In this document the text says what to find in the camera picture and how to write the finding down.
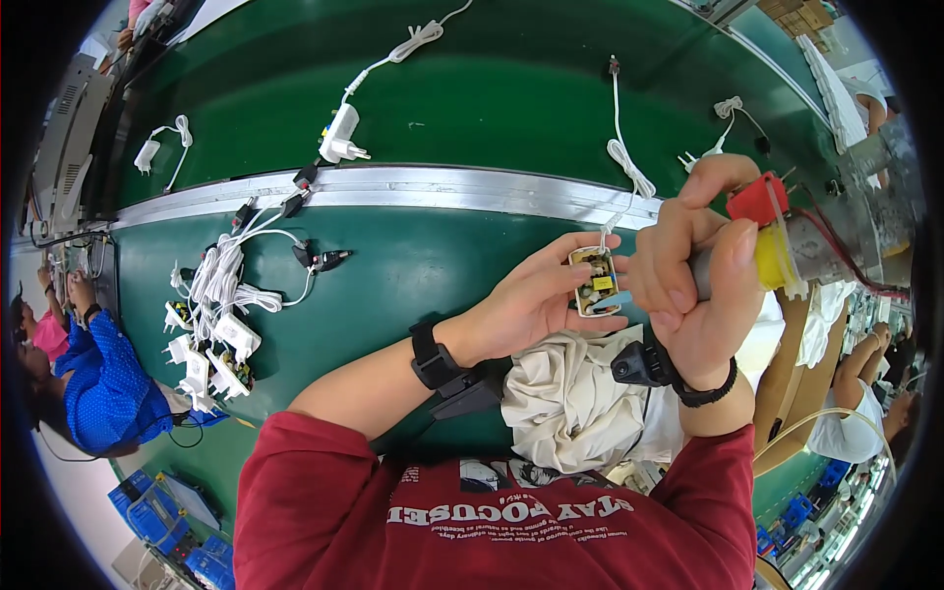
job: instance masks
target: green conveyor belt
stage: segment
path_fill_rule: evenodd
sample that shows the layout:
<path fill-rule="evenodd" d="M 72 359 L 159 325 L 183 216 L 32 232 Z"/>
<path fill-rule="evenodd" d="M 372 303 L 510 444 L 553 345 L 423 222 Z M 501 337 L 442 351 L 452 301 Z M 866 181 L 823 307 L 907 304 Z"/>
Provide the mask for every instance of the green conveyor belt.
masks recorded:
<path fill-rule="evenodd" d="M 151 129 L 190 118 L 194 146 L 176 189 L 287 170 L 316 156 L 344 86 L 406 39 L 407 25 L 441 18 L 460 0 L 330 3 L 250 2 L 173 48 L 134 81 L 133 122 L 118 175 L 119 206 L 160 193 L 177 165 L 177 138 L 162 142 L 154 171 L 131 164 Z M 685 172 L 676 161 L 711 147 L 727 126 L 712 105 L 738 94 L 773 143 L 758 154 L 755 131 L 739 119 L 725 151 L 762 169 L 797 166 L 793 178 L 821 186 L 834 175 L 830 130 L 779 76 L 739 43 L 662 0 L 476 0 L 450 20 L 444 37 L 400 64 L 379 68 L 351 103 L 361 114 L 354 139 L 372 163 L 488 166 L 629 187 L 605 151 L 613 129 L 610 54 L 622 63 L 622 129 L 636 164 L 672 196 Z M 410 123 L 422 123 L 423 126 Z M 354 257 L 319 277 L 309 297 L 278 314 L 254 310 L 248 323 L 263 339 L 251 358 L 252 396 L 228 411 L 257 425 L 312 380 L 403 338 L 425 315 L 453 314 L 487 295 L 517 262 L 560 234 L 586 229 L 557 219 L 418 208 L 309 208 L 276 227 L 311 237 L 320 250 Z M 119 244 L 122 321 L 144 368 L 175 384 L 165 365 L 163 302 L 175 261 L 197 257 L 229 229 L 229 215 L 206 215 L 114 232 Z M 632 233 L 622 232 L 622 253 Z M 244 247 L 244 280 L 297 297 L 304 271 L 280 236 Z M 511 436 L 495 412 L 429 425 L 417 410 L 379 450 L 498 452 Z M 417 441 L 417 434 L 422 437 Z M 187 432 L 177 438 L 192 442 Z M 257 432 L 235 421 L 207 429 L 193 449 L 162 445 L 145 470 L 174 469 L 204 481 L 231 527 L 240 466 Z"/>

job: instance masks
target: white adapter housing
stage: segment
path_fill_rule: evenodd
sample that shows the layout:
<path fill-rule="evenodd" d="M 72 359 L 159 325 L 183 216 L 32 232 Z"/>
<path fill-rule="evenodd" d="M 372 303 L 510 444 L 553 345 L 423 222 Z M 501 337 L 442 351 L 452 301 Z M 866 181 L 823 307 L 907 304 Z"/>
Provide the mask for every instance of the white adapter housing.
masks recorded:
<path fill-rule="evenodd" d="M 227 312 L 216 322 L 213 328 L 213 336 L 217 340 L 223 340 L 229 343 L 235 349 L 236 362 L 245 362 L 256 348 L 262 344 L 262 338 L 259 334 L 249 329 L 246 324 L 239 321 L 232 312 Z"/>
<path fill-rule="evenodd" d="M 147 173 L 151 175 L 151 159 L 154 158 L 154 155 L 158 153 L 160 149 L 160 142 L 154 140 L 147 140 L 144 142 L 144 145 L 141 146 L 141 151 L 138 152 L 138 155 L 134 159 L 134 165 L 138 167 L 138 170 L 141 171 L 141 174 Z"/>
<path fill-rule="evenodd" d="M 212 362 L 213 367 L 216 368 L 216 373 L 210 377 L 210 385 L 215 389 L 213 392 L 214 395 L 221 394 L 228 390 L 227 396 L 223 398 L 224 401 L 231 397 L 249 395 L 249 390 L 246 389 L 243 382 L 233 374 L 229 365 L 214 355 L 212 350 L 207 350 L 207 357 L 210 358 L 210 362 Z"/>
<path fill-rule="evenodd" d="M 167 343 L 167 347 L 161 352 L 171 353 L 171 360 L 165 362 L 164 364 L 181 364 L 187 360 L 187 351 L 189 351 L 194 345 L 194 339 L 190 334 L 184 334 L 183 336 L 178 336 L 174 340 Z"/>
<path fill-rule="evenodd" d="M 170 327 L 172 334 L 174 333 L 174 329 L 176 329 L 177 327 L 181 327 L 189 331 L 194 331 L 194 325 L 188 324 L 187 322 L 180 319 L 180 314 L 177 313 L 177 310 L 174 309 L 174 305 L 170 301 L 164 303 L 164 309 L 167 310 L 167 314 L 164 315 L 163 332 L 167 331 L 168 326 Z"/>
<path fill-rule="evenodd" d="M 213 400 L 208 390 L 210 361 L 195 350 L 187 351 L 187 377 L 180 381 L 177 388 L 190 396 L 194 408 L 200 412 L 213 411 Z"/>
<path fill-rule="evenodd" d="M 318 148 L 321 157 L 333 164 L 341 161 L 341 158 L 370 160 L 367 150 L 360 149 L 350 141 L 359 121 L 361 121 L 361 116 L 354 107 L 347 103 L 341 105 L 337 114 L 334 115 L 334 120 L 328 126 L 328 134 L 325 136 L 325 140 Z"/>

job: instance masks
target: black wristband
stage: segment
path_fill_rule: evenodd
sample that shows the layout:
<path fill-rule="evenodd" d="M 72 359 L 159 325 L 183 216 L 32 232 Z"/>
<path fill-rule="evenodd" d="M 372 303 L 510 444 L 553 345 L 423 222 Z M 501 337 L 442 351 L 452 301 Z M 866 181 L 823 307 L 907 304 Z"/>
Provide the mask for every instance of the black wristband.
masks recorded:
<path fill-rule="evenodd" d="M 85 325 L 86 326 L 89 325 L 89 318 L 92 317 L 93 313 L 101 312 L 101 311 L 102 311 L 102 306 L 98 305 L 97 303 L 93 303 L 92 305 L 90 305 L 89 309 L 86 310 L 85 313 L 82 314 L 82 319 L 85 321 Z"/>

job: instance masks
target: pink shirt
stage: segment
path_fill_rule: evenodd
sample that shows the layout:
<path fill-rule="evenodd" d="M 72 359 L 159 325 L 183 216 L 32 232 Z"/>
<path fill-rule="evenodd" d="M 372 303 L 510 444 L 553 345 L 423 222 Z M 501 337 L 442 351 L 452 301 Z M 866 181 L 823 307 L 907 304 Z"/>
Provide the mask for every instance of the pink shirt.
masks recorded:
<path fill-rule="evenodd" d="M 151 0 L 131 0 L 127 5 L 127 18 L 136 19 L 151 4 Z"/>
<path fill-rule="evenodd" d="M 49 362 L 54 362 L 69 349 L 69 333 L 62 329 L 51 311 L 44 313 L 36 323 L 33 345 L 46 353 Z"/>

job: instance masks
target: yellow plastic part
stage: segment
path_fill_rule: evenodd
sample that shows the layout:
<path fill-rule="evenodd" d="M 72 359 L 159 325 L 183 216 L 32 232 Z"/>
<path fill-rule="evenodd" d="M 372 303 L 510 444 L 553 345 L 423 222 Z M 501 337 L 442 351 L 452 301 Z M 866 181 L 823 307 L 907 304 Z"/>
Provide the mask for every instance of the yellow plastic part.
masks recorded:
<path fill-rule="evenodd" d="M 754 249 L 754 261 L 757 263 L 757 277 L 760 279 L 761 286 L 767 291 L 780 289 L 788 281 L 781 270 L 781 263 L 778 260 L 777 250 L 780 249 L 780 255 L 784 261 L 789 261 L 789 254 L 786 251 L 786 244 L 780 237 L 780 234 L 774 231 L 773 226 L 761 228 L 757 232 L 757 247 Z M 786 265 L 787 272 L 790 272 L 790 264 Z M 796 278 L 792 273 L 789 282 L 795 282 Z"/>
<path fill-rule="evenodd" d="M 593 289 L 594 291 L 613 289 L 613 279 L 610 277 L 596 277 L 593 279 Z"/>

